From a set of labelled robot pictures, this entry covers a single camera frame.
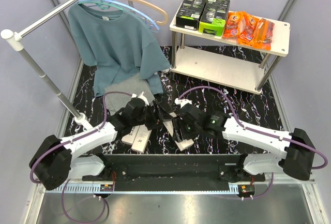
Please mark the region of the black marble pattern mat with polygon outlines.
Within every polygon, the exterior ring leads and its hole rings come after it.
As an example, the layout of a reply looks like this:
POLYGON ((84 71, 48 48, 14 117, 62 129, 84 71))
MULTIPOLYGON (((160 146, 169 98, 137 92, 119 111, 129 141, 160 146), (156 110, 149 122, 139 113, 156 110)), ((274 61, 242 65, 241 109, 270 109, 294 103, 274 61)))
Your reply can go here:
MULTIPOLYGON (((80 112, 85 113, 89 123, 93 126, 103 121, 102 98, 96 98, 94 96, 93 86, 95 72, 95 66, 82 66, 73 99, 73 105, 80 112)), ((207 85, 218 88, 220 91, 216 92, 211 89, 201 88, 188 93, 185 97, 192 100, 199 109, 207 113, 217 110, 230 114, 231 109, 226 100, 222 97, 222 94, 225 94, 231 101, 240 120, 265 128, 287 130, 285 121, 282 120, 282 114, 279 113, 278 110, 278 100, 275 99, 274 88, 269 83, 264 85, 261 94, 253 96, 248 92, 181 74, 161 73, 160 79, 163 94, 157 95, 156 99, 167 112, 172 112, 176 108, 174 100, 184 91, 195 86, 207 85)), ((250 154, 263 152, 264 150, 245 143, 233 140, 210 139, 205 136, 197 136, 194 139, 193 146, 181 151, 171 139, 171 136, 164 126, 152 131, 144 151, 145 154, 153 155, 180 153, 250 154)))

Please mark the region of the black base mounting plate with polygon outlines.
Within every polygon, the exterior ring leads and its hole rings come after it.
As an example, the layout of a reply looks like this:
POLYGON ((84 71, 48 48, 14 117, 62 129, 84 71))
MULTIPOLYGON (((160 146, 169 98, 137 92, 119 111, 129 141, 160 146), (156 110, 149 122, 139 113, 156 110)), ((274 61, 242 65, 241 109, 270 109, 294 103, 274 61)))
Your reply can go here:
POLYGON ((84 181, 115 180, 115 191, 174 192, 225 191, 229 183, 265 182, 241 168, 242 155, 101 155, 104 170, 84 181))

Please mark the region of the white Harry's box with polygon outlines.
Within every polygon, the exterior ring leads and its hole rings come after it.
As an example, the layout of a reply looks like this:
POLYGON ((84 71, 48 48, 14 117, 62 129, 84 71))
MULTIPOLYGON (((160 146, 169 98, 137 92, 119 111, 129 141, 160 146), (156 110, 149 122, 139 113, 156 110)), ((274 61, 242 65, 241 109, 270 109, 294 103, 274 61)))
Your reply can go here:
POLYGON ((139 131, 139 127, 140 126, 132 127, 130 133, 127 134, 127 135, 125 135, 125 136, 123 136, 122 139, 121 139, 121 141, 124 144, 133 145, 133 142, 136 139, 137 133, 139 131))
POLYGON ((135 152, 144 153, 151 132, 145 125, 140 126, 131 149, 135 152))

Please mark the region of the black green razor box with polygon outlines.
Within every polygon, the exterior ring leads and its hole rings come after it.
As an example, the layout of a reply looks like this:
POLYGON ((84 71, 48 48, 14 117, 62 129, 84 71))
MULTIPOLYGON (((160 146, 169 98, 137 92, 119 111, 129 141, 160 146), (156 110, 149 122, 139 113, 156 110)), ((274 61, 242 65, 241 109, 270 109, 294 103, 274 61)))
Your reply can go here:
POLYGON ((199 33, 221 37, 228 18, 230 0, 207 0, 199 22, 199 33))

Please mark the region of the metal clothes rack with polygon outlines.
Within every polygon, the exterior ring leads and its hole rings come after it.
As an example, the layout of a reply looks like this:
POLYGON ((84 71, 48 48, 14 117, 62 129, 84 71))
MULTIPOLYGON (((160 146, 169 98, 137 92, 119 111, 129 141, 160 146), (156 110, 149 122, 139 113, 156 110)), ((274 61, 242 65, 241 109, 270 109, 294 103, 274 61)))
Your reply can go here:
MULTIPOLYGON (((1 0, 1 29, 19 32, 54 7, 51 0, 1 0)), ((22 44, 58 88, 68 95, 79 55, 61 15, 32 31, 22 44)), ((1 132, 39 128, 55 132, 69 116, 25 59, 1 40, 1 132)))

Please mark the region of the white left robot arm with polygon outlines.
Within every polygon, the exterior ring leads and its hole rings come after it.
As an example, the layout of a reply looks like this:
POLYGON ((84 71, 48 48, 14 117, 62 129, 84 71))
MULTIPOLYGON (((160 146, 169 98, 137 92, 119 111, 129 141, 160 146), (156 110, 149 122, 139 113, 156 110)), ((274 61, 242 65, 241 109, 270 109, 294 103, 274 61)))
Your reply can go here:
POLYGON ((29 167, 31 181, 42 184, 46 190, 54 190, 68 178, 93 175, 105 181, 112 168, 99 156, 82 157, 86 152, 129 134, 133 127, 145 126, 153 130, 172 119, 156 100, 146 104, 141 98, 132 98, 125 107, 90 130, 74 136, 44 139, 32 157, 29 167))

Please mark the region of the aluminium rail frame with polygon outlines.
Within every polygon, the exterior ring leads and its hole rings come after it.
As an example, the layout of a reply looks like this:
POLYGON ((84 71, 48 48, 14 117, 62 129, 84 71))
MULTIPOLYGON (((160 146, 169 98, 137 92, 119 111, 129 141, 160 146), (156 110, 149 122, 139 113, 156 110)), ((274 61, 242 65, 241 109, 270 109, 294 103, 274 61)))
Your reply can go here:
POLYGON ((310 179, 308 181, 302 181, 302 180, 297 180, 285 174, 283 172, 283 168, 280 167, 279 165, 273 165, 272 169, 274 174, 274 179, 273 179, 274 184, 314 184, 315 183, 315 179, 312 173, 310 174, 310 179))

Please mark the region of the white two-tier shelf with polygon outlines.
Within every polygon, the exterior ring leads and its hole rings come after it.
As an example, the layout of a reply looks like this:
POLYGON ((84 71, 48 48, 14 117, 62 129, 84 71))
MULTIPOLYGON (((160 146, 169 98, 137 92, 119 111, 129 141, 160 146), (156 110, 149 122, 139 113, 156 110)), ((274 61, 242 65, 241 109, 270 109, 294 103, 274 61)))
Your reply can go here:
POLYGON ((269 51, 238 45, 176 25, 172 19, 172 72, 259 95, 270 75, 289 53, 291 26, 273 20, 269 51))

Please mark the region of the teal t-shirt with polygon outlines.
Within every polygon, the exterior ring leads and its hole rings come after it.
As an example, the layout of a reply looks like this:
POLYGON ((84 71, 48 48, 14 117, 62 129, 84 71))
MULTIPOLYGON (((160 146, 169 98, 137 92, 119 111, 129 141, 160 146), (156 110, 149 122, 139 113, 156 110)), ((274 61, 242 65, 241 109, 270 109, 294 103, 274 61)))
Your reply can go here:
POLYGON ((96 97, 135 75, 147 81, 152 94, 163 93, 158 73, 171 65, 141 18, 126 9, 101 11, 76 3, 68 19, 83 63, 97 68, 96 97))

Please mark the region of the orange snack packet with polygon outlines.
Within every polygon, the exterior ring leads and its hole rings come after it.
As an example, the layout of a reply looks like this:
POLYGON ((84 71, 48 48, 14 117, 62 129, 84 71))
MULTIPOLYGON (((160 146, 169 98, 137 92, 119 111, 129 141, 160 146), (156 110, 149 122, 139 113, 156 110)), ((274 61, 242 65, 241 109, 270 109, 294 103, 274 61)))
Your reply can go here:
POLYGON ((254 32, 260 19, 248 13, 245 13, 243 17, 245 27, 237 39, 238 44, 253 46, 254 32))
POLYGON ((261 50, 271 50, 274 22, 260 19, 253 35, 253 47, 261 50))
POLYGON ((238 37, 244 28, 244 12, 230 12, 225 25, 223 38, 238 37))

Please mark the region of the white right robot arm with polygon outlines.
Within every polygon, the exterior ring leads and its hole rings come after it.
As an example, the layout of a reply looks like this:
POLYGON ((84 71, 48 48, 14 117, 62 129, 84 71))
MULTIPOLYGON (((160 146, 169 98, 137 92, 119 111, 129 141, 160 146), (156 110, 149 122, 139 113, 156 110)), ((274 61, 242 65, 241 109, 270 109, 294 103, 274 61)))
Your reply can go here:
POLYGON ((286 132, 263 128, 241 122, 224 112, 207 114, 190 104, 175 112, 172 124, 172 137, 177 142, 203 135, 211 139, 238 141, 265 150, 265 154, 241 155, 235 167, 235 175, 241 181, 260 173, 281 171, 296 180, 310 179, 315 147, 302 129, 286 132))

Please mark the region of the long white cosmetic box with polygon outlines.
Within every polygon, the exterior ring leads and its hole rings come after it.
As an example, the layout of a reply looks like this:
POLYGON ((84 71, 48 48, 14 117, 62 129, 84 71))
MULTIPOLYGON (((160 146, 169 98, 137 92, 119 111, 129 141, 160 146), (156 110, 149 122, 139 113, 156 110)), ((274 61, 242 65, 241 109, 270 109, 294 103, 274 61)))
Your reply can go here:
POLYGON ((174 121, 175 121, 175 118, 177 117, 177 115, 174 112, 172 112, 172 113, 170 113, 170 116, 172 117, 172 119, 164 121, 163 124, 166 127, 167 131, 169 132, 169 135, 172 137, 175 144, 179 148, 179 150, 182 152, 183 150, 186 150, 186 149, 190 148, 191 146, 193 146, 194 141, 192 139, 183 140, 181 137, 178 137, 178 135, 176 134, 176 131, 175 131, 175 124, 174 124, 174 121))

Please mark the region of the black razor box on shelf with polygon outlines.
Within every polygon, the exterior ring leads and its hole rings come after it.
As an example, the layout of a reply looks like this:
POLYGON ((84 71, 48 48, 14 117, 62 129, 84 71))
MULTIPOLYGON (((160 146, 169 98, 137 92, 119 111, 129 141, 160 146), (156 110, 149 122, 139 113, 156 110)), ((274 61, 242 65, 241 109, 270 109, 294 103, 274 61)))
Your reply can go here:
POLYGON ((183 0, 176 16, 177 27, 197 31, 207 0, 183 0))

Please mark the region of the grey folded cloth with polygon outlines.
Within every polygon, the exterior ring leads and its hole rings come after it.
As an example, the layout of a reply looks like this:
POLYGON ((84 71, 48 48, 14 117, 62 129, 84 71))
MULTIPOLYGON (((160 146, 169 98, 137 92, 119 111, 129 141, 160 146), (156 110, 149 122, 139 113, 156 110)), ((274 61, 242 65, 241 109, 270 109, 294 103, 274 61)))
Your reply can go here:
POLYGON ((141 93, 147 98, 148 102, 152 102, 155 97, 149 88, 147 81, 140 79, 139 74, 130 77, 122 82, 112 84, 104 88, 105 92, 121 92, 111 93, 106 95, 106 106, 110 114, 114 114, 120 108, 126 106, 127 102, 131 99, 133 94, 139 96, 141 93))

